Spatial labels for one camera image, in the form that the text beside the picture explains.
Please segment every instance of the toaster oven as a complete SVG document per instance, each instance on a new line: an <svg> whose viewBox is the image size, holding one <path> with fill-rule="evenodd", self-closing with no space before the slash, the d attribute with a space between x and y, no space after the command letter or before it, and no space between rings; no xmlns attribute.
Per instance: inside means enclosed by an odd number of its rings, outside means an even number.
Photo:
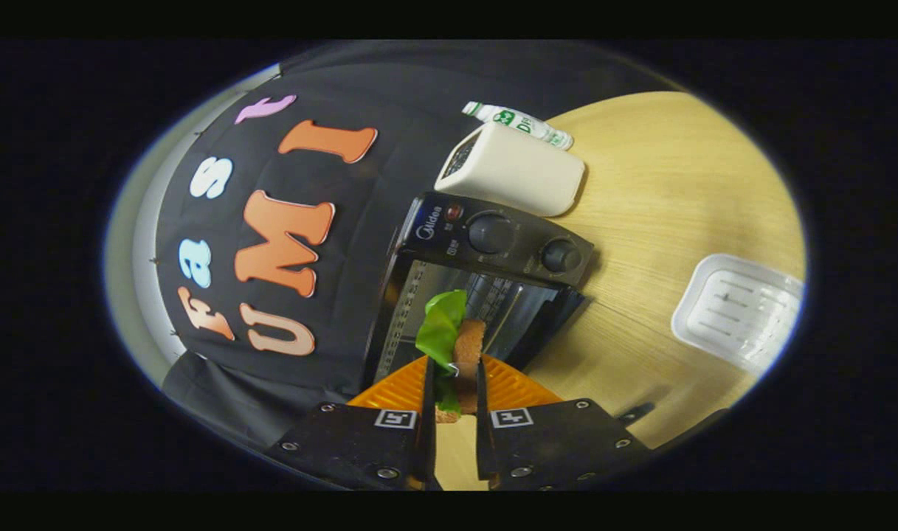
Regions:
<svg viewBox="0 0 898 531"><path fill-rule="evenodd" d="M367 340L366 389L425 354L415 333L438 293L468 292L486 322L483 353L523 369L583 302L593 245L547 219L480 199L426 192L394 231Z"/></svg>

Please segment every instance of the letter m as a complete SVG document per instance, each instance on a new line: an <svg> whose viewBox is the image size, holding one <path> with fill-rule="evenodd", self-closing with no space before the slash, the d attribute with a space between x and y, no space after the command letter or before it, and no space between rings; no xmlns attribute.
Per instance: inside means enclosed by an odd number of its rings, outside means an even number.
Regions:
<svg viewBox="0 0 898 531"><path fill-rule="evenodd" d="M300 296L314 295L317 275L311 268L289 270L317 261L317 253L294 239L303 236L318 246L327 239L334 221L333 203L317 206L277 201L256 190L246 202L245 219L266 242L235 253L235 276L241 282L261 279L290 287Z"/></svg>

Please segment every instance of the wooden tabletop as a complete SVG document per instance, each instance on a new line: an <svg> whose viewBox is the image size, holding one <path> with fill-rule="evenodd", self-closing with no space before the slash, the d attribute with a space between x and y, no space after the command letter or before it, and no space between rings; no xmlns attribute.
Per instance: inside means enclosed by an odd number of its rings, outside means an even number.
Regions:
<svg viewBox="0 0 898 531"><path fill-rule="evenodd" d="M651 401L629 427L667 443L758 380L688 346L671 316L692 272L728 253L805 282L802 224L766 156L728 119L689 94L611 98L548 121L587 164L577 202L552 218L596 249L581 292L590 300L525 373L564 400L610 414ZM436 477L446 490L486 490L475 465L474 417L440 424Z"/></svg>

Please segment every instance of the white plastic container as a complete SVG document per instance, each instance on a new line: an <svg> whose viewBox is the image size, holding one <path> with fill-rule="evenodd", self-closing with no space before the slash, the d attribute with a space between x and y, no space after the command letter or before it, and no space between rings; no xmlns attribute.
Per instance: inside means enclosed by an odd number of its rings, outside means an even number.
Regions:
<svg viewBox="0 0 898 531"><path fill-rule="evenodd" d="M803 288L761 263L712 254L694 269L671 330L688 345L760 375L790 338Z"/></svg>
<svg viewBox="0 0 898 531"><path fill-rule="evenodd" d="M452 149L435 190L553 216L576 201L584 169L576 155L488 122Z"/></svg>
<svg viewBox="0 0 898 531"><path fill-rule="evenodd" d="M546 122L521 111L515 111L513 108L500 107L500 105L486 105L477 101L469 101L462 108L464 114L489 124L495 122L506 125L509 128L524 132L537 138L537 140L547 142L555 148L567 151L573 146L573 136L567 132L556 130Z"/></svg>

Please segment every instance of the black fabric backdrop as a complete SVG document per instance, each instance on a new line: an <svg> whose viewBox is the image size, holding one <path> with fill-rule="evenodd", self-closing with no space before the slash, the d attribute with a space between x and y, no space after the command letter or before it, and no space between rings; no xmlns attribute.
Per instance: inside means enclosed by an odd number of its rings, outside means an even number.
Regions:
<svg viewBox="0 0 898 531"><path fill-rule="evenodd" d="M176 168L156 233L163 302L190 354L171 370L163 390L206 423L260 450L321 400L347 401L361 389L364 356L387 266L387 245L412 198L432 190L452 148L481 122L462 114L468 101L508 105L540 119L605 98L674 90L589 44L570 41L360 41L330 44L281 63L283 74L246 94L196 139ZM236 125L264 97L297 100ZM379 134L365 157L340 157L277 145L294 125ZM232 161L217 198L189 193L193 172L208 157ZM320 258L317 291L309 299L274 283L239 282L236 251L263 242L243 220L251 192L309 205L333 202L331 231ZM179 242L204 240L212 249L212 285L200 288L179 270ZM236 341L195 329L176 289L226 316ZM250 345L241 302L303 323L316 337L307 356L260 352ZM257 327L266 336L287 333ZM202 359L193 353L200 353Z"/></svg>

